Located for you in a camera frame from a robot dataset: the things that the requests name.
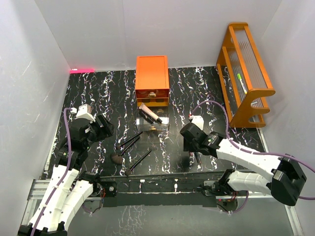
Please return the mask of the aluminium mounting rail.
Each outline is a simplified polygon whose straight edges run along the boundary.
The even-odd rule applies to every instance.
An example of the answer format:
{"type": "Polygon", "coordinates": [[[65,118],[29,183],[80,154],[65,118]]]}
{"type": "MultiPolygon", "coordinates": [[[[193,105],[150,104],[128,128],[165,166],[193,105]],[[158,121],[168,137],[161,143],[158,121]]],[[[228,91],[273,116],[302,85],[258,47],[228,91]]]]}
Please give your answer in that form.
{"type": "Polygon", "coordinates": [[[197,176],[130,176],[102,177],[93,183],[93,192],[81,191],[85,201],[100,201],[101,207],[122,206],[203,206],[219,207],[232,214],[243,209],[238,199],[251,197],[270,198],[257,190],[215,192],[216,181],[197,176]]]}

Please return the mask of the green marker pen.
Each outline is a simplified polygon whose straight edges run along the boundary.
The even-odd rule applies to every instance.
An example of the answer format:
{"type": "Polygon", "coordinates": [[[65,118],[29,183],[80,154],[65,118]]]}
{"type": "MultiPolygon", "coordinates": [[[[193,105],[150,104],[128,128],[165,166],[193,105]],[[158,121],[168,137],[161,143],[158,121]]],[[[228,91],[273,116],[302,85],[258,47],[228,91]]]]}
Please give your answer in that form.
{"type": "Polygon", "coordinates": [[[239,80],[239,82],[240,82],[240,84],[241,84],[241,86],[242,86],[242,89],[243,89],[243,91],[244,91],[244,94],[247,94],[246,86],[245,86],[245,84],[243,83],[243,80],[242,80],[242,77],[241,77],[240,73],[237,74],[237,78],[238,78],[238,80],[239,80]]]}

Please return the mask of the pink tape strip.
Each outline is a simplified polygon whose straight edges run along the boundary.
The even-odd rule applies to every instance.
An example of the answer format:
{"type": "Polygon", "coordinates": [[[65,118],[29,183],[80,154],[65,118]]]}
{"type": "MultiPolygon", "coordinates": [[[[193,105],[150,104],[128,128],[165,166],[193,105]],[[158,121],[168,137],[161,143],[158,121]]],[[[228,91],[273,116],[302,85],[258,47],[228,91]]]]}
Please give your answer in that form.
{"type": "Polygon", "coordinates": [[[94,69],[72,69],[70,70],[70,74],[79,74],[79,73],[94,73],[94,69]]]}

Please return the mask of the orange drawer cabinet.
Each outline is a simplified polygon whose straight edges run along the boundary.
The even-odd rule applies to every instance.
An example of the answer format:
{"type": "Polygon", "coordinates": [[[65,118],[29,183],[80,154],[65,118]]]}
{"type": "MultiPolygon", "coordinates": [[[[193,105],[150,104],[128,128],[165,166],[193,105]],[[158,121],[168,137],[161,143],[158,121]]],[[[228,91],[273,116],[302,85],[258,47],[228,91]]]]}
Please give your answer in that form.
{"type": "MultiPolygon", "coordinates": [[[[138,56],[136,60],[135,91],[137,89],[169,89],[167,56],[138,56]]],[[[137,98],[137,106],[167,107],[167,98],[137,98]]]]}

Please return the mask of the large fluffy powder brush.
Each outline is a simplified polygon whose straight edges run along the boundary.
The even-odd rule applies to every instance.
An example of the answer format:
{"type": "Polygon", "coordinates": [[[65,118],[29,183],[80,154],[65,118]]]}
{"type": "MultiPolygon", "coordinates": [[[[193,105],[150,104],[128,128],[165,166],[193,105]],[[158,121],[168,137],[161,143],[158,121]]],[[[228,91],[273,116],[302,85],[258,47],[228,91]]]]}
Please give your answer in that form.
{"type": "Polygon", "coordinates": [[[116,165],[122,165],[123,155],[140,139],[140,137],[135,138],[128,144],[120,153],[113,153],[110,155],[112,162],[116,165]]]}

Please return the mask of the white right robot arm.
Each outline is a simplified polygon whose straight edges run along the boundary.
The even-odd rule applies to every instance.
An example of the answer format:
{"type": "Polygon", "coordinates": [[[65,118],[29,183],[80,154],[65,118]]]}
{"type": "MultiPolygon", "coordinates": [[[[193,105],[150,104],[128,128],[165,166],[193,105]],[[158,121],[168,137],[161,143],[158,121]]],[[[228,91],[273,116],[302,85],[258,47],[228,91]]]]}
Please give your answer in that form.
{"type": "Polygon", "coordinates": [[[199,152],[249,169],[249,172],[228,169],[217,182],[203,185],[205,190],[216,195],[259,192],[271,195],[284,205],[296,205],[307,180],[296,159],[265,155],[242,145],[235,147],[224,134],[214,131],[206,134],[194,123],[185,125],[180,134],[185,151],[199,152]]]}

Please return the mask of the small black makeup brush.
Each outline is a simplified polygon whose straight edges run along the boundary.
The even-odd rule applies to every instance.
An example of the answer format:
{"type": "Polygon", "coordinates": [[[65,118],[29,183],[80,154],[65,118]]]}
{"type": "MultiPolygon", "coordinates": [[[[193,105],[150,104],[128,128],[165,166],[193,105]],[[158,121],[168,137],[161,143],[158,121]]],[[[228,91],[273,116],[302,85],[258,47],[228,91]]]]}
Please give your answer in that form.
{"type": "Polygon", "coordinates": [[[125,170],[125,176],[131,175],[132,171],[151,153],[152,151],[147,151],[139,160],[132,164],[129,168],[125,170]]]}

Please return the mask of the orange wooden shelf rack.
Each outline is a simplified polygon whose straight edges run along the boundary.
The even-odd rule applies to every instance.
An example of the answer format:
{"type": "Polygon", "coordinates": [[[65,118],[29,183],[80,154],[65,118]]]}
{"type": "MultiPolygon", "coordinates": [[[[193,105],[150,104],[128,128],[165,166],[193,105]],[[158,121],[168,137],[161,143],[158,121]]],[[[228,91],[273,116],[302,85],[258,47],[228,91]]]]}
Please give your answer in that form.
{"type": "Polygon", "coordinates": [[[227,27],[217,59],[228,122],[236,128],[263,128],[263,115],[270,112],[267,97],[276,92],[259,54],[248,23],[235,22],[227,27]],[[246,86],[244,94],[237,78],[246,86]]]}

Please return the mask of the clear acrylic drawer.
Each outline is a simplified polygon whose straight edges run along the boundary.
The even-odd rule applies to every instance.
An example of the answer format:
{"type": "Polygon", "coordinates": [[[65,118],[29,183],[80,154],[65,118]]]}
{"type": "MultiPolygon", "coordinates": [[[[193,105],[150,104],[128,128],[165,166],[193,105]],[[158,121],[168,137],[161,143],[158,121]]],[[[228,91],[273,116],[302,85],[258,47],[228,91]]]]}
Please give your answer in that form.
{"type": "Polygon", "coordinates": [[[169,130],[169,110],[168,107],[149,107],[162,123],[158,123],[151,116],[137,109],[136,128],[138,131],[168,131],[169,130]]]}
{"type": "Polygon", "coordinates": [[[137,89],[137,98],[167,98],[169,89],[137,89]]]}

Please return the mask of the pink lip gloss tube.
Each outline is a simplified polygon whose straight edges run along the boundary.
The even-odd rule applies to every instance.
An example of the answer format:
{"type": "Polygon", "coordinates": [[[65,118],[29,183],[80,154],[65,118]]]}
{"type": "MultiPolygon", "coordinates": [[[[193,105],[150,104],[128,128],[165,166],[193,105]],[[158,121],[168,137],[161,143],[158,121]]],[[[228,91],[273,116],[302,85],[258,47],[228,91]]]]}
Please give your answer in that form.
{"type": "Polygon", "coordinates": [[[144,112],[147,116],[153,119],[157,123],[162,123],[162,120],[156,115],[151,109],[149,109],[144,103],[141,103],[139,109],[144,112]]]}

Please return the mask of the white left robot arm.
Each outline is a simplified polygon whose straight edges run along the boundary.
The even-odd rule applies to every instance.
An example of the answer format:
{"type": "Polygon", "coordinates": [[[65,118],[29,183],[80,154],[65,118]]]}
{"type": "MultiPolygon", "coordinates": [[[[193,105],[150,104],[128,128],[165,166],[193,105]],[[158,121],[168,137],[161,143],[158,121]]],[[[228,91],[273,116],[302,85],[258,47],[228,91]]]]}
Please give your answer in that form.
{"type": "Polygon", "coordinates": [[[65,123],[66,137],[58,147],[58,162],[38,209],[26,225],[18,230],[20,236],[65,236],[75,214],[87,199],[97,196],[102,185],[97,175],[81,172],[94,144],[113,136],[114,125],[104,114],[96,117],[77,115],[65,123]]]}

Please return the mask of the thin black makeup brush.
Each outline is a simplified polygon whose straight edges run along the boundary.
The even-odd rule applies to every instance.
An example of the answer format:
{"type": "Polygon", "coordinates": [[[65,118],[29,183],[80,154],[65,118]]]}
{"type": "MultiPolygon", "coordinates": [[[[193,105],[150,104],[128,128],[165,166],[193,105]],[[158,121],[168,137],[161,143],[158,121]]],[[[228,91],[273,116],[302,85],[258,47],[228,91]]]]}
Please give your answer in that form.
{"type": "Polygon", "coordinates": [[[123,147],[124,145],[130,143],[131,141],[135,140],[137,137],[139,137],[143,132],[140,131],[138,132],[137,134],[133,135],[132,137],[128,138],[127,140],[125,140],[124,142],[120,143],[120,144],[117,144],[115,146],[115,149],[118,150],[120,149],[121,147],[123,147]]]}

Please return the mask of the black makeup tube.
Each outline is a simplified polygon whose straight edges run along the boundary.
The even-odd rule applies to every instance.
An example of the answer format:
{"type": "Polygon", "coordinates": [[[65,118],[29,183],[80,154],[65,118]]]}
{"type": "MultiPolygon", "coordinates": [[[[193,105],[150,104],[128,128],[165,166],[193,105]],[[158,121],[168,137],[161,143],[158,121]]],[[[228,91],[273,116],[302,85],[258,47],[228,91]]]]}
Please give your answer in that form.
{"type": "Polygon", "coordinates": [[[141,109],[138,109],[139,115],[149,124],[153,124],[154,120],[148,116],[145,112],[143,112],[141,109]]]}

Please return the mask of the dark eyeliner pencil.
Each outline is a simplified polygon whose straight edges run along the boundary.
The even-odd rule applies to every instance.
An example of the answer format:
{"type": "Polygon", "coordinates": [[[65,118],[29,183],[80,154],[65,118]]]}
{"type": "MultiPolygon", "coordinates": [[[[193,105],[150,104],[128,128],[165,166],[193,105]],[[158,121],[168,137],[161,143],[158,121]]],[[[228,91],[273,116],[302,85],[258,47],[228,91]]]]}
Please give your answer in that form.
{"type": "Polygon", "coordinates": [[[195,156],[195,158],[196,158],[196,161],[197,161],[198,165],[201,165],[202,162],[201,162],[199,153],[198,153],[198,152],[195,152],[195,153],[194,153],[194,156],[195,156]]]}

